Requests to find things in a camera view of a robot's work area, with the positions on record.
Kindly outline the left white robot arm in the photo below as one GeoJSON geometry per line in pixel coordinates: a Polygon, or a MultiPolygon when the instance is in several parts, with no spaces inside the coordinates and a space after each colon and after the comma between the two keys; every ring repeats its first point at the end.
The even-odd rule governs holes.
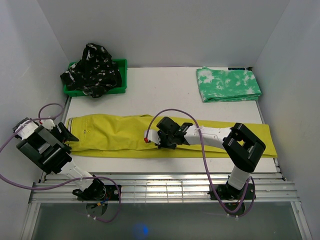
{"type": "Polygon", "coordinates": [[[99,179],[76,165],[71,157],[71,147],[66,142],[78,142],[63,123],[55,124],[52,119],[39,123],[30,118],[21,120],[13,129],[15,137],[20,139],[16,145],[28,159],[46,174],[61,174],[69,179],[77,179],[77,189],[72,193],[79,200],[102,200],[106,196],[106,187],[99,179]]]}

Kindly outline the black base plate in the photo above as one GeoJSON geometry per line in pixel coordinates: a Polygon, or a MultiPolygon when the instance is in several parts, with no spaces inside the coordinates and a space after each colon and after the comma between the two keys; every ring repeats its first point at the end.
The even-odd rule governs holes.
{"type": "MultiPolygon", "coordinates": [[[[243,196],[245,185],[241,190],[238,190],[232,186],[230,186],[227,182],[225,184],[215,185],[215,191],[221,200],[240,200],[243,196]]],[[[244,200],[252,200],[256,199],[256,194],[254,193],[254,185],[252,183],[248,183],[244,200]]]]}
{"type": "Polygon", "coordinates": [[[72,194],[77,197],[78,201],[118,201],[120,199],[122,186],[105,184],[101,189],[93,192],[87,190],[81,191],[80,189],[74,189],[72,194]]]}

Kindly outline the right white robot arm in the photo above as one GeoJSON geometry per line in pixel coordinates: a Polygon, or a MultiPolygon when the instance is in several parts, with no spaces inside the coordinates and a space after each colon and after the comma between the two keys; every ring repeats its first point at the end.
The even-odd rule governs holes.
{"type": "Polygon", "coordinates": [[[177,124],[169,117],[164,117],[156,125],[159,148],[175,149],[178,145],[204,145],[225,150],[234,167],[226,183],[226,194],[237,199],[244,193],[244,186],[250,174],[266,150],[265,143],[248,127],[235,123],[232,127],[200,127],[185,122],[177,124]]]}

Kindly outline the green white tie-dye folded garment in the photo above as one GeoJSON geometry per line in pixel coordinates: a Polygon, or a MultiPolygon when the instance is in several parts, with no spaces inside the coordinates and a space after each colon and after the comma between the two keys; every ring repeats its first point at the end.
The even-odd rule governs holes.
{"type": "Polygon", "coordinates": [[[196,70],[196,80],[203,103],[255,101],[262,92],[250,70],[196,70]]]}

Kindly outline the aluminium rail frame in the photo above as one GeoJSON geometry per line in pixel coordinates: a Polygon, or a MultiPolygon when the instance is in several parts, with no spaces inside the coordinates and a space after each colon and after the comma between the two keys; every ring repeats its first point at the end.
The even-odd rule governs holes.
{"type": "MultiPolygon", "coordinates": [[[[93,106],[93,101],[84,98],[70,98],[66,103],[63,119],[82,114],[108,113],[106,103],[93,106]]],[[[263,115],[257,101],[238,103],[219,103],[212,106],[208,115],[203,116],[205,105],[195,109],[197,118],[217,117],[222,121],[232,122],[235,119],[257,124],[264,123],[263,115]]],[[[202,157],[196,158],[101,158],[73,156],[77,166],[98,176],[108,177],[123,184],[124,203],[195,203],[209,201],[205,190],[209,190],[208,176],[202,157]]],[[[215,184],[226,182],[227,175],[232,171],[232,161],[229,158],[209,158],[207,166],[210,177],[215,184]]],[[[297,223],[303,240],[312,240],[313,236],[308,226],[301,197],[293,181],[287,180],[281,170],[277,158],[262,157],[252,174],[257,186],[257,202],[290,202],[294,220],[297,223]]],[[[67,190],[71,184],[48,190],[48,193],[31,194],[26,220],[22,230],[21,240],[31,240],[35,235],[36,222],[39,219],[41,203],[76,203],[75,197],[67,190]]]]}

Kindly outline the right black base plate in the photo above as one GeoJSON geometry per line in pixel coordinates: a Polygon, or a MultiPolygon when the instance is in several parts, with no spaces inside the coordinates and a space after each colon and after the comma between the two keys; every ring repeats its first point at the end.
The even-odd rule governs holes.
{"type": "MultiPolygon", "coordinates": [[[[241,190],[238,190],[232,186],[230,186],[227,182],[225,184],[215,185],[215,191],[221,200],[240,200],[243,196],[245,185],[241,190]]],[[[254,185],[252,183],[248,183],[244,200],[252,200],[256,199],[256,194],[254,193],[254,185]]]]}

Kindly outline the black white patterned garment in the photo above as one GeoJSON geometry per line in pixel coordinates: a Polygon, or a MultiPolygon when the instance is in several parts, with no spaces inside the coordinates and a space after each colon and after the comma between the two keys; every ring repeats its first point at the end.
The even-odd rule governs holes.
{"type": "Polygon", "coordinates": [[[81,91],[92,98],[100,98],[110,90],[122,86],[118,64],[105,47],[86,44],[82,58],[60,75],[69,91],[81,91]]]}

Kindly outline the yellow trousers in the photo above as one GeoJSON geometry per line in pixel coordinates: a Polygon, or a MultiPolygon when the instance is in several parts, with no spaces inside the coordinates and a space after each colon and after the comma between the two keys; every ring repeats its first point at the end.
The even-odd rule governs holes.
{"type": "MultiPolygon", "coordinates": [[[[79,139],[66,142],[71,153],[83,157],[98,158],[201,158],[200,145],[178,145],[176,149],[158,149],[152,143],[145,143],[144,132],[153,116],[117,116],[91,114],[66,120],[65,126],[79,139]]],[[[233,127],[235,122],[197,120],[200,126],[211,128],[233,127]]],[[[263,158],[277,158],[270,128],[267,124],[245,123],[266,145],[263,158]]],[[[206,146],[205,156],[229,158],[224,149],[206,146]]]]}

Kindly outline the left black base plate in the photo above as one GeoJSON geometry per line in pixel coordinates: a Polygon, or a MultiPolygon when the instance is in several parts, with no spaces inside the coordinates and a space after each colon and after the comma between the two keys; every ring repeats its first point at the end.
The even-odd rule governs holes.
{"type": "Polygon", "coordinates": [[[105,184],[101,189],[93,192],[87,190],[81,191],[80,189],[74,189],[72,194],[77,197],[78,201],[118,201],[120,199],[122,186],[105,184]]]}

